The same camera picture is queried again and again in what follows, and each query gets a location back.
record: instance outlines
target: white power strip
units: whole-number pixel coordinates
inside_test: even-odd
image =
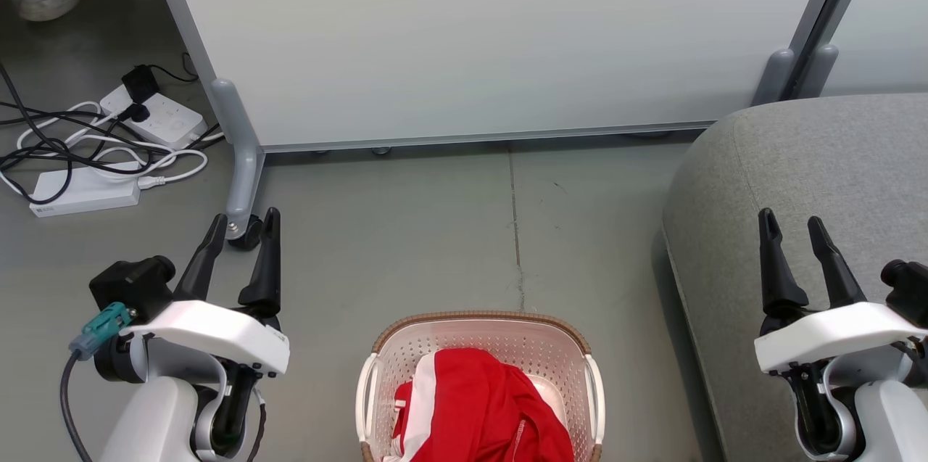
[[[137,170],[138,162],[116,162],[109,165],[120,170]],[[64,186],[67,170],[43,172],[36,182],[34,199],[46,199],[55,195]],[[45,205],[29,204],[29,208],[36,216],[48,218],[106,210],[106,208],[132,207],[138,204],[138,181],[131,178],[126,181],[111,181],[98,174],[93,168],[74,168],[70,176],[70,184],[61,197]]]
[[[107,97],[100,99],[100,107],[106,115],[114,114],[114,112],[120,114],[131,104],[132,99],[125,85],[120,85],[115,91],[107,94]],[[136,123],[131,119],[125,122],[153,144],[180,150],[192,144],[206,131],[206,121],[203,120],[202,115],[160,93],[146,99],[142,104],[149,109],[149,118],[141,123]]]

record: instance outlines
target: gray cushion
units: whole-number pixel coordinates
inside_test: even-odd
[[[723,450],[732,462],[805,460],[792,397],[760,373],[757,212],[771,207],[810,308],[828,307],[806,231],[824,220],[871,301],[893,258],[928,263],[928,94],[772,103],[736,112],[692,145],[663,214]]]

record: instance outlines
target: caster wheel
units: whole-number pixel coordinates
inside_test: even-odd
[[[232,245],[232,248],[239,248],[239,250],[254,250],[254,248],[261,243],[262,226],[264,226],[264,223],[261,222],[261,218],[255,214],[251,214],[251,216],[248,217],[248,228],[245,228],[245,234],[242,234],[236,239],[230,239],[229,244]]]

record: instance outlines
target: concrete floor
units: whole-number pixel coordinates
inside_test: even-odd
[[[163,0],[86,0],[47,25],[24,25],[0,5],[0,56],[36,108],[102,98],[131,65],[179,71],[182,50]],[[199,84],[163,83],[170,97],[210,111]],[[16,115],[0,107],[0,117]],[[12,149],[20,131],[0,129],[0,148]],[[359,459],[354,374],[378,334],[423,311],[495,309],[561,317],[587,337],[607,390],[604,460],[719,460],[658,239],[663,198],[692,137],[270,159],[256,211],[274,205],[285,221],[281,322],[292,356],[285,376],[262,383],[269,419],[259,459]],[[0,385],[4,460],[76,459],[56,389],[67,341],[96,313],[86,283],[113,261],[156,254],[182,269],[225,205],[231,149],[208,154],[202,174],[143,192],[137,207],[39,220],[0,191],[0,353],[17,367]],[[32,188],[40,168],[12,177]],[[227,249],[211,302],[234,304],[254,259]],[[89,363],[75,369],[72,409],[92,455],[132,390]]]

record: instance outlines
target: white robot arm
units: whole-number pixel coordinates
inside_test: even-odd
[[[90,456],[70,418],[67,379],[76,360],[93,356],[104,379],[140,384],[113,429],[101,462],[223,462],[246,436],[254,395],[261,410],[252,460],[264,433],[265,402],[256,386],[287,371],[281,333],[281,217],[268,210],[252,281],[240,308],[206,302],[212,265],[225,244],[216,216],[173,292],[171,261],[115,263],[90,283],[102,313],[72,343],[62,377],[62,412],[83,462]]]
[[[928,411],[912,390],[928,386],[928,269],[895,260],[882,271],[894,291],[868,302],[819,218],[809,235],[831,307],[812,311],[792,277],[769,208],[761,210],[763,320],[760,369],[790,384],[796,437],[812,460],[928,459]]]

